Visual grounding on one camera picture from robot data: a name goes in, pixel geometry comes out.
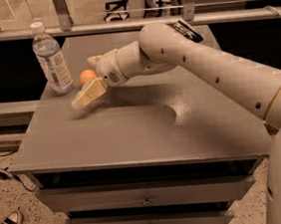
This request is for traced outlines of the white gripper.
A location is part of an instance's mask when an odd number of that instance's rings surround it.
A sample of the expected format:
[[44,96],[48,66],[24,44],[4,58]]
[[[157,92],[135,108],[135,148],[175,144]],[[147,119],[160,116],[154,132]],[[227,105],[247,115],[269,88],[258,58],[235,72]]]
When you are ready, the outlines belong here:
[[103,55],[90,56],[87,62],[90,66],[96,67],[99,78],[90,78],[84,83],[72,100],[72,108],[75,110],[81,110],[92,101],[100,98],[107,92],[108,86],[118,87],[128,81],[119,68],[116,49]]

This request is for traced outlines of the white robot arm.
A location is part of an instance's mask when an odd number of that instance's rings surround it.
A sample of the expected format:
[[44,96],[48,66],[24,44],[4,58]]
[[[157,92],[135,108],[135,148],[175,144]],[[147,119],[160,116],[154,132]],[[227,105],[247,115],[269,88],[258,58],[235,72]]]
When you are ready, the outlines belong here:
[[201,44],[184,21],[147,24],[139,39],[106,54],[90,57],[98,76],[87,79],[72,101],[83,109],[110,87],[138,75],[163,73],[180,66],[278,129],[270,146],[266,224],[281,224],[281,71]]

